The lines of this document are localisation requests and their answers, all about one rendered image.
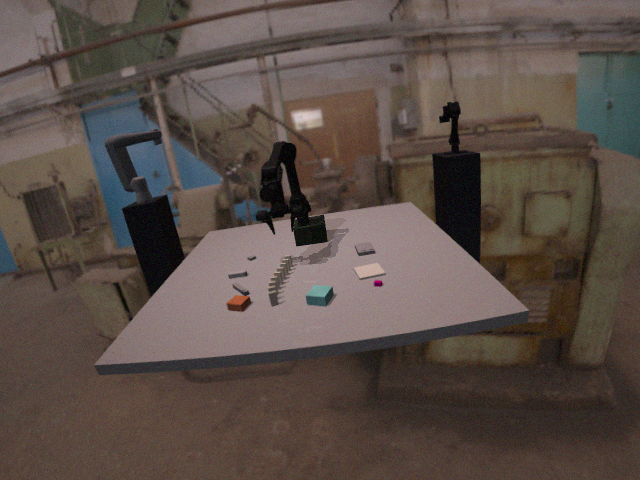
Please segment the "orange block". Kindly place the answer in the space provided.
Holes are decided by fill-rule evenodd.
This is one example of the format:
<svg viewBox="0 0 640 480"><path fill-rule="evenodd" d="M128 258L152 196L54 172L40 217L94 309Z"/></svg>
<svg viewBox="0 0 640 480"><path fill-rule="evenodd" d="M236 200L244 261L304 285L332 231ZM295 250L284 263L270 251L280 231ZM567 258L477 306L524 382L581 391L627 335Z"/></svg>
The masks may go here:
<svg viewBox="0 0 640 480"><path fill-rule="evenodd" d="M226 303L228 310L230 311L244 311L251 304L249 296L234 296L230 301Z"/></svg>

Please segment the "teal box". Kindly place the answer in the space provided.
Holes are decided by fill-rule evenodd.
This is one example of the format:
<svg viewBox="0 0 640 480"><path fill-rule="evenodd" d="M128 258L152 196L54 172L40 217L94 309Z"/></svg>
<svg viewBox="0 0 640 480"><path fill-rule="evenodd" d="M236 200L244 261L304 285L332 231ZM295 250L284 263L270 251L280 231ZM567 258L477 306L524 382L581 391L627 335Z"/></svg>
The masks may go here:
<svg viewBox="0 0 640 480"><path fill-rule="evenodd" d="M327 306L333 296L333 287L314 285L306 295L306 302L307 305Z"/></svg>

